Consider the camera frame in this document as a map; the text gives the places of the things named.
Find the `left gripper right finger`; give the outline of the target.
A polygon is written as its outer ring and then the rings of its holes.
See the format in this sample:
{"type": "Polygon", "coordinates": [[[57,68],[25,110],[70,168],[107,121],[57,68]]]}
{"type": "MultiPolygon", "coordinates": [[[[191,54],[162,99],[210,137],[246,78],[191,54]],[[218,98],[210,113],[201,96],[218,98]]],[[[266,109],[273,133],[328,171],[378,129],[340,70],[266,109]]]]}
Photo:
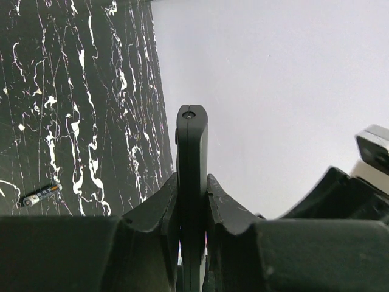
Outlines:
{"type": "Polygon", "coordinates": [[[388,226],[376,220],[264,220],[208,176],[216,291],[387,291],[388,226]]]}

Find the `black remote control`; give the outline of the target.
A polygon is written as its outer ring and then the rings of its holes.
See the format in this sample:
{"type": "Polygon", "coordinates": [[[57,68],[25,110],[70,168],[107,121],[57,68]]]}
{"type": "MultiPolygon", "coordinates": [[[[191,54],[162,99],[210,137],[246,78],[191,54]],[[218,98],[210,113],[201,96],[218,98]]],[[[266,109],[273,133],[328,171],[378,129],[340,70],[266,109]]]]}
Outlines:
{"type": "Polygon", "coordinates": [[[205,254],[208,115],[183,105],[176,121],[177,177],[184,291],[202,290],[205,254]]]}

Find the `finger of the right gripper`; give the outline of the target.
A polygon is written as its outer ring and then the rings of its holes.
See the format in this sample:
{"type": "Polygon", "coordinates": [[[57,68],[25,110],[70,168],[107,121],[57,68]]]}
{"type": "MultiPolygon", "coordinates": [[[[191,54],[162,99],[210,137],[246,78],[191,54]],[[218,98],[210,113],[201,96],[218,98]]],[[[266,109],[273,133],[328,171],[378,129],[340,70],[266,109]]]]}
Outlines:
{"type": "Polygon", "coordinates": [[[330,167],[281,220],[371,220],[388,223],[388,194],[361,177],[330,167]]]}

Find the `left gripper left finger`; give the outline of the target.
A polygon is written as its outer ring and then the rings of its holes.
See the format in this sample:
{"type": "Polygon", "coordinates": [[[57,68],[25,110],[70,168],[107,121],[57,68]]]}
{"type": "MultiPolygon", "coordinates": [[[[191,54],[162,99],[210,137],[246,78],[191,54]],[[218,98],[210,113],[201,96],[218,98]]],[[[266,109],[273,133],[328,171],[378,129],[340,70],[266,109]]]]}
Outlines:
{"type": "Polygon", "coordinates": [[[174,291],[177,176],[123,216],[1,218],[2,291],[174,291]]]}

